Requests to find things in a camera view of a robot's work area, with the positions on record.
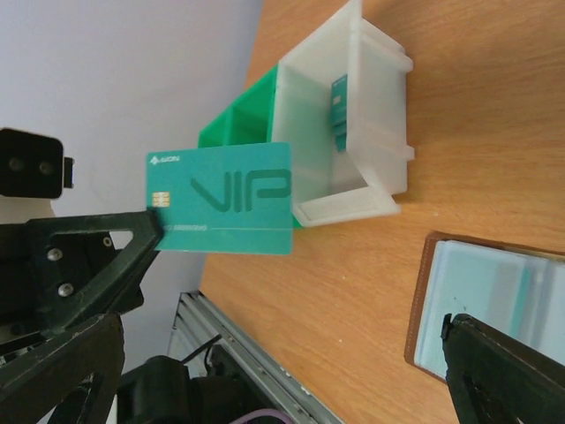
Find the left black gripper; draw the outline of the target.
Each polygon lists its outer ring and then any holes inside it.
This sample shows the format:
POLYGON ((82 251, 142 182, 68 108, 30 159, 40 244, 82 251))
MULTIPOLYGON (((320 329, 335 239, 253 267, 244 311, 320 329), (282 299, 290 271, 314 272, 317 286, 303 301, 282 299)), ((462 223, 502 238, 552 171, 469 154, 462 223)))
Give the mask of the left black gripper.
POLYGON ((141 307, 163 229, 152 209, 1 227, 1 351, 26 352, 97 315, 141 307))

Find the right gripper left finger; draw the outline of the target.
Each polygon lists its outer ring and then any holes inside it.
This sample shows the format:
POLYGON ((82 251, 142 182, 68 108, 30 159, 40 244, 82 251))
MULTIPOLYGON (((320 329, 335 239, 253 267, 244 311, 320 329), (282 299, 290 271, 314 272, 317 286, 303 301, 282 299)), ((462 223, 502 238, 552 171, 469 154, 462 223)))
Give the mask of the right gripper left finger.
POLYGON ((104 423, 124 365, 119 314, 101 314, 1 367, 1 422, 104 423))

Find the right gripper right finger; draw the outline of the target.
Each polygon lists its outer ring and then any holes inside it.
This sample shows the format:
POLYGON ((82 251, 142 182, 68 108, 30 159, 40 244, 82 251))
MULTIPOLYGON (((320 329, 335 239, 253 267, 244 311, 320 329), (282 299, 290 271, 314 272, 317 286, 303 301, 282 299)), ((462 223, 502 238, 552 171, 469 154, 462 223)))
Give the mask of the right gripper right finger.
POLYGON ((446 382, 461 423, 563 423, 564 366, 469 314, 446 314, 446 382))

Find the brown leather card holder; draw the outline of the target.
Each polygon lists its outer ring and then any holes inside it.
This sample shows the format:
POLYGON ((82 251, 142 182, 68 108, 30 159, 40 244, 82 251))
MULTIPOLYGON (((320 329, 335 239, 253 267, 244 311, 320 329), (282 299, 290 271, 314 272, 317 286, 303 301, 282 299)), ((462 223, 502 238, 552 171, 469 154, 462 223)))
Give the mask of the brown leather card holder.
POLYGON ((564 361, 564 254, 433 231, 426 236, 404 359, 443 381, 441 326, 469 314, 558 363, 564 361))

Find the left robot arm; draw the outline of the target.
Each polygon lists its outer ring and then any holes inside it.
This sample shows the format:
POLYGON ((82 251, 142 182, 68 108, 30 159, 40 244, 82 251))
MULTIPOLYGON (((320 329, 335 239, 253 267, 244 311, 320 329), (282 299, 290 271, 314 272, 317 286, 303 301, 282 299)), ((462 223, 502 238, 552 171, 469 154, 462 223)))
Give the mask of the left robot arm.
POLYGON ((2 225, 2 422, 228 423, 267 406, 241 374, 166 356, 124 371, 121 317, 162 235, 152 210, 2 225))

